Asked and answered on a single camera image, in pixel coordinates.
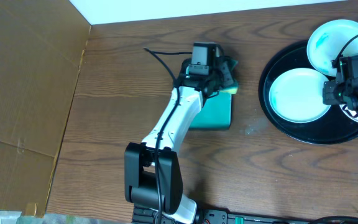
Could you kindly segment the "green yellow sponge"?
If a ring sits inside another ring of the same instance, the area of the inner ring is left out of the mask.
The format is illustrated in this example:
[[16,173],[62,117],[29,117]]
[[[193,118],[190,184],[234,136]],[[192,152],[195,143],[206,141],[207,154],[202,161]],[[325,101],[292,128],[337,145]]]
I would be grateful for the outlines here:
[[238,64],[237,60],[229,56],[223,58],[222,64],[219,66],[219,72],[221,74],[222,83],[219,89],[220,92],[235,95],[238,90],[238,82],[234,78],[234,68]]

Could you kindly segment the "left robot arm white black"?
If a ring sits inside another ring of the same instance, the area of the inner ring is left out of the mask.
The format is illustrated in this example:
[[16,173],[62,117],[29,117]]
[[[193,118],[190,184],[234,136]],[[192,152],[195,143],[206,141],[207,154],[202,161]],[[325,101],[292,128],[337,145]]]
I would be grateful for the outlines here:
[[125,198],[156,212],[154,223],[168,217],[193,223],[197,204],[183,193],[178,152],[190,127],[221,129],[231,123],[231,96],[238,83],[237,61],[228,56],[183,61],[167,107],[141,143],[124,153]]

